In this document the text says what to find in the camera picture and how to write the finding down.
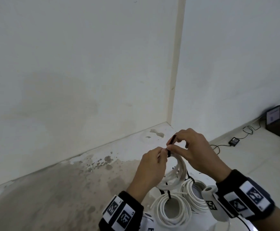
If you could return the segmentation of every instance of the coiled white cable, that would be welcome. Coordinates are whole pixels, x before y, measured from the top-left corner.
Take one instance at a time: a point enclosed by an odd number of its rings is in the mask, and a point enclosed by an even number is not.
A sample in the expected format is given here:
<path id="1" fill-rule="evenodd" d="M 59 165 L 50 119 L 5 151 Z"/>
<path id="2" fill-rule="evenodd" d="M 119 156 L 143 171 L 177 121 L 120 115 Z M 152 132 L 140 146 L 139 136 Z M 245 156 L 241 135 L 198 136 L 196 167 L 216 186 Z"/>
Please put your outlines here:
<path id="1" fill-rule="evenodd" d="M 176 217 L 168 218 L 165 214 L 165 203 L 168 201 L 168 194 L 163 194 L 158 197 L 152 204 L 151 209 L 156 205 L 155 219 L 163 227 L 173 229 L 177 227 L 185 227 L 191 219 L 191 208 L 188 201 L 183 197 L 182 192 L 171 193 L 171 199 L 177 200 L 179 204 L 179 212 Z"/>
<path id="2" fill-rule="evenodd" d="M 186 178 L 187 169 L 183 158 L 176 153 L 171 153 L 171 156 L 177 160 L 177 165 L 170 172 L 166 173 L 161 182 L 156 186 L 159 190 L 173 190 L 180 186 Z"/>
<path id="3" fill-rule="evenodd" d="M 184 181 L 181 187 L 181 192 L 184 192 L 183 197 L 189 202 L 192 212 L 203 214 L 208 210 L 207 204 L 204 199 L 200 199 L 194 194 L 192 186 L 194 185 L 201 192 L 206 185 L 202 181 L 194 181 L 195 182 L 193 182 L 191 178 Z"/>

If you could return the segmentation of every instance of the laptop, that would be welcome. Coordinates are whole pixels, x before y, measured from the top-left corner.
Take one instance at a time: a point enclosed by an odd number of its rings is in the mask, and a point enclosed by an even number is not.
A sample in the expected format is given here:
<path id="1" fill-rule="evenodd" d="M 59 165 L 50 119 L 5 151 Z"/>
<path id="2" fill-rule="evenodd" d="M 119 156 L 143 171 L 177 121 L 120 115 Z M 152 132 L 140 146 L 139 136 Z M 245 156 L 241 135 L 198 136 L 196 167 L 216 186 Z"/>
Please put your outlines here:
<path id="1" fill-rule="evenodd" d="M 265 128 L 280 136 L 280 105 L 266 112 Z"/>

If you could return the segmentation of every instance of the floor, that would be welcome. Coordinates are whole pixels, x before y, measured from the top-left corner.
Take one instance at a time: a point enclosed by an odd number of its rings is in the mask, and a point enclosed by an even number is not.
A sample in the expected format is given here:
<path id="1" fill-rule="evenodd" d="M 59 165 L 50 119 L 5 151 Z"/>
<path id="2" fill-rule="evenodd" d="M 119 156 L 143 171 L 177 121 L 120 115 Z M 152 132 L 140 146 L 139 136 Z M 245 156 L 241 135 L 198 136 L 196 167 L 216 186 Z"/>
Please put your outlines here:
<path id="1" fill-rule="evenodd" d="M 141 156 L 157 146 L 165 147 L 174 133 L 163 123 L 1 185 L 0 230 L 97 230 L 103 208 L 113 195 L 126 189 Z M 235 134 L 244 136 L 243 132 Z M 231 137 L 217 144 L 225 144 Z M 280 207 L 278 136 L 260 128 L 235 147 L 221 147 L 219 156 L 258 182 Z M 174 164 L 169 158 L 167 168 Z M 208 176 L 190 166 L 187 169 L 206 185 L 214 184 Z M 150 191 L 142 203 L 146 211 L 159 195 L 156 189 Z M 210 213 L 193 215 L 186 230 L 211 230 L 215 223 Z M 215 230 L 224 231 L 226 225 L 218 223 Z M 230 230 L 244 231 L 246 227 L 233 219 Z"/>

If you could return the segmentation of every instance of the laptop screen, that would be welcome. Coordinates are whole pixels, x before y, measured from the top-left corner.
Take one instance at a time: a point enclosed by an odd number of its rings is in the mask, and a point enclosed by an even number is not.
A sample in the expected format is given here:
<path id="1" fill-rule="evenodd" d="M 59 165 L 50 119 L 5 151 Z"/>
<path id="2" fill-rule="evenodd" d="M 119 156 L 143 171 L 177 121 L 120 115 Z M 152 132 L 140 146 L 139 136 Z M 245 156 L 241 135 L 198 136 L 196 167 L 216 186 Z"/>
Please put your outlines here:
<path id="1" fill-rule="evenodd" d="M 269 110 L 266 113 L 266 124 L 271 124 L 274 121 L 280 119 L 280 106 L 277 106 L 276 108 L 273 108 L 272 110 Z"/>

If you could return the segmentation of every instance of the wall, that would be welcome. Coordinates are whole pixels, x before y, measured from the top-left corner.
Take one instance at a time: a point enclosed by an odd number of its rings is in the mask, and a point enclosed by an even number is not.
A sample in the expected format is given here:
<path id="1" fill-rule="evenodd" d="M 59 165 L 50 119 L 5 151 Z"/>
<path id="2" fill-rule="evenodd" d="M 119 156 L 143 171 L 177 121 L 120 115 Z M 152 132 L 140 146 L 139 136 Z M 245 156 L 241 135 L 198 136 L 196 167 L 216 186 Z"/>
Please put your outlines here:
<path id="1" fill-rule="evenodd" d="M 177 0 L 0 0 L 0 184 L 165 122 Z"/>
<path id="2" fill-rule="evenodd" d="M 280 104 L 280 0 L 187 0 L 173 117 L 212 140 Z"/>

